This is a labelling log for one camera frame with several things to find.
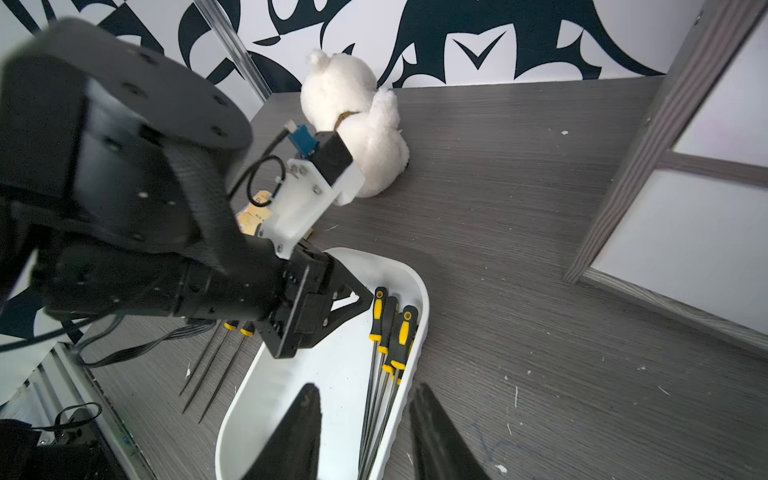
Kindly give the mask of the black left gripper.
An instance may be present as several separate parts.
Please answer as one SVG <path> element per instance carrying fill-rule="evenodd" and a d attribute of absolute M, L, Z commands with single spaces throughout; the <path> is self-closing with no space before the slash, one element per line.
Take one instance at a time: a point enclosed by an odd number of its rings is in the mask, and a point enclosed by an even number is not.
<path fill-rule="evenodd" d="M 306 241 L 288 260 L 274 256 L 264 239 L 246 242 L 255 259 L 233 274 L 186 263 L 174 316 L 251 321 L 271 355 L 288 359 L 317 346 L 373 302 L 372 291 L 340 260 Z"/>

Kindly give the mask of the yellow black file tool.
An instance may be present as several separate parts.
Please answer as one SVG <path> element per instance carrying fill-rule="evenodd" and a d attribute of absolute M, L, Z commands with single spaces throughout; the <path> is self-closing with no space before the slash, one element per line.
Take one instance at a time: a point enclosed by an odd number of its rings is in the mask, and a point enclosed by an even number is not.
<path fill-rule="evenodd" d="M 210 349 L 210 346 L 211 346 L 211 344 L 212 344 L 212 342 L 213 342 L 213 340 L 214 340 L 214 338 L 215 338 L 215 335 L 216 335 L 216 332 L 213 332 L 213 333 L 211 334 L 211 337 L 208 339 L 207 343 L 205 344 L 204 348 L 202 349 L 202 351 L 201 351 L 201 352 L 200 352 L 200 354 L 198 355 L 197 359 L 196 359 L 196 360 L 195 360 L 195 362 L 192 364 L 191 368 L 190 368 L 190 369 L 187 371 L 187 374 L 186 374 L 186 377 L 185 377 L 185 381 L 184 381 L 184 384 L 183 384 L 183 386 L 182 386 L 181 390 L 179 391 L 179 396 L 181 396 L 181 395 L 183 394 L 183 392 L 184 392 L 184 391 L 185 391 L 185 389 L 187 388 L 188 384 L 189 384 L 189 383 L 190 383 L 190 381 L 192 380 L 193 376 L 194 376 L 194 375 L 195 375 L 195 373 L 197 372 L 197 370 L 198 370 L 198 368 L 199 368 L 199 366 L 200 366 L 200 363 L 202 362 L 202 360 L 203 360 L 203 358 L 205 357 L 206 353 L 207 353 L 207 352 L 208 352 L 208 350 Z"/>
<path fill-rule="evenodd" d="M 204 409 L 203 409 L 203 411 L 202 411 L 202 413 L 201 413 L 201 415 L 200 415 L 200 417 L 198 419 L 198 423 L 201 423 L 202 420 L 205 418 L 205 416 L 206 416 L 207 412 L 209 411 L 211 405 L 216 400 L 216 397 L 218 396 L 218 394 L 219 394 L 219 392 L 220 392 L 220 390 L 221 390 L 221 388 L 222 388 L 222 386 L 223 386 L 227 376 L 229 375 L 230 371 L 232 370 L 232 367 L 233 367 L 233 365 L 234 365 L 234 363 L 235 363 L 239 353 L 241 352 L 244 343 L 246 342 L 246 340 L 248 338 L 250 338 L 250 337 L 252 337 L 254 335 L 255 330 L 256 330 L 256 326 L 255 326 L 255 323 L 252 322 L 252 321 L 247 322 L 245 324 L 245 326 L 240 330 L 242 338 L 241 338 L 237 348 L 235 349 L 234 353 L 232 354 L 229 362 L 227 363 L 226 368 L 225 368 L 224 372 L 222 373 L 222 375 L 221 375 L 221 377 L 219 379 L 219 382 L 216 385 L 214 391 L 212 392 L 212 394 L 211 394 L 211 396 L 210 396 L 206 406 L 204 407 Z"/>
<path fill-rule="evenodd" d="M 182 411 L 181 411 L 182 414 L 184 414 L 187 411 L 187 409 L 189 408 L 190 404 L 195 399 L 199 389 L 203 385 L 203 383 L 204 383 L 204 381 L 205 381 L 205 379 L 206 379 L 206 377 L 207 377 L 211 367 L 213 366 L 213 364 L 214 364 L 214 362 L 215 362 L 219 352 L 221 351 L 222 347 L 224 346 L 224 344 L 226 342 L 226 339 L 229 336 L 229 333 L 235 331 L 239 327 L 239 324 L 240 324 L 240 322 L 236 321 L 236 320 L 226 321 L 224 323 L 225 333 L 224 333 L 222 339 L 220 340 L 220 342 L 218 343 L 218 345 L 216 346 L 216 348 L 214 349 L 211 358 L 208 360 L 206 366 L 204 367 L 204 370 L 203 370 L 203 372 L 202 372 L 202 374 L 201 374 L 201 376 L 200 376 L 200 378 L 198 380 L 197 385 L 193 388 L 192 393 L 190 394 L 189 398 L 187 399 L 186 403 L 184 404 L 184 407 L 182 408 Z"/>

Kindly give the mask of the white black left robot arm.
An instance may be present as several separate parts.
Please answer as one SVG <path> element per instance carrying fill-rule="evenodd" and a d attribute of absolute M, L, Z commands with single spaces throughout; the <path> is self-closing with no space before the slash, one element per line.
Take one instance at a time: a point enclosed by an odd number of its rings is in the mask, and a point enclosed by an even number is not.
<path fill-rule="evenodd" d="M 364 178 L 334 131 L 287 123 L 268 218 L 243 233 L 243 112 L 190 69 L 68 18 L 1 69 L 1 311 L 27 285 L 66 335 L 107 316 L 251 322 L 291 358 L 371 306 L 371 290 L 306 241 Z"/>

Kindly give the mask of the white plush toy dog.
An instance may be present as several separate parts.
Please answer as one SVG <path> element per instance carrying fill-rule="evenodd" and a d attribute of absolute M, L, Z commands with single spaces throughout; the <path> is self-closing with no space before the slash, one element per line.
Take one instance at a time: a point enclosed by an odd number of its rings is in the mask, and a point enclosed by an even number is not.
<path fill-rule="evenodd" d="M 357 196 L 379 195 L 404 172 L 410 158 L 395 92 L 380 87 L 372 69 L 346 53 L 314 49 L 307 68 L 300 92 L 303 114 L 316 130 L 334 131 L 344 141 L 365 177 Z"/>

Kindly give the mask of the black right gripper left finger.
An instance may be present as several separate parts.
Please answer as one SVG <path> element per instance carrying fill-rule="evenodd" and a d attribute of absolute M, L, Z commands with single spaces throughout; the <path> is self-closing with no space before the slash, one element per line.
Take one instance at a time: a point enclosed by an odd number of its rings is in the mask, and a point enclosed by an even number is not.
<path fill-rule="evenodd" d="M 320 392 L 307 383 L 243 479 L 317 479 L 321 425 Z"/>

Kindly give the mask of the grey wooden drawer cabinet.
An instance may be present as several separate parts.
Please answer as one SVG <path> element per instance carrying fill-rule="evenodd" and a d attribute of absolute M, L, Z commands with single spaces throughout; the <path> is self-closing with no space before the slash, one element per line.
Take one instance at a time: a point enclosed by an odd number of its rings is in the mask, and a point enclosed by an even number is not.
<path fill-rule="evenodd" d="M 767 353 L 767 5 L 708 1 L 565 273 Z"/>

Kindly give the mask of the white plastic storage tray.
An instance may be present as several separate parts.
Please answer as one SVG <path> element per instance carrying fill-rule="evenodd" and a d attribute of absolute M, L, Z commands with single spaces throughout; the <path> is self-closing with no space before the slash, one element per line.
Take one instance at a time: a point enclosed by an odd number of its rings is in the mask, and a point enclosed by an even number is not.
<path fill-rule="evenodd" d="M 414 383 L 428 332 L 430 300 L 422 278 L 402 262 L 343 247 L 328 252 L 366 287 L 385 286 L 401 306 L 412 305 L 419 313 L 414 345 L 395 400 L 388 407 L 391 414 L 370 472 L 371 478 L 380 479 Z M 319 478 L 356 478 L 373 346 L 368 338 L 371 321 L 372 313 L 366 311 L 291 359 L 276 360 L 266 347 L 259 349 L 219 430 L 217 478 L 240 479 L 245 475 L 306 383 L 318 387 L 321 399 Z"/>

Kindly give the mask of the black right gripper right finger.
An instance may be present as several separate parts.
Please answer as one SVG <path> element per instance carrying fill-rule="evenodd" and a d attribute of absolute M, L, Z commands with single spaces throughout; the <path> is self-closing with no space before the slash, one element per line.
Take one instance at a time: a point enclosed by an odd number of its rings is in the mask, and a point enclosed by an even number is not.
<path fill-rule="evenodd" d="M 416 387 L 409 414 L 416 479 L 489 479 L 428 384 Z"/>

